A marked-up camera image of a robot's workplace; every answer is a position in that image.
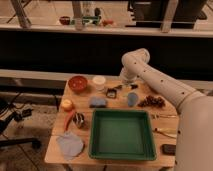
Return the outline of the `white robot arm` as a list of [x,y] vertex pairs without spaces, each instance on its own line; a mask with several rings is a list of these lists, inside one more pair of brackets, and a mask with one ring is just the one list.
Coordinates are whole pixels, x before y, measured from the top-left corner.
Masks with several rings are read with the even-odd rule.
[[154,69],[149,60],[145,48],[125,53],[120,76],[127,84],[139,77],[179,114],[174,171],[213,171],[213,96]]

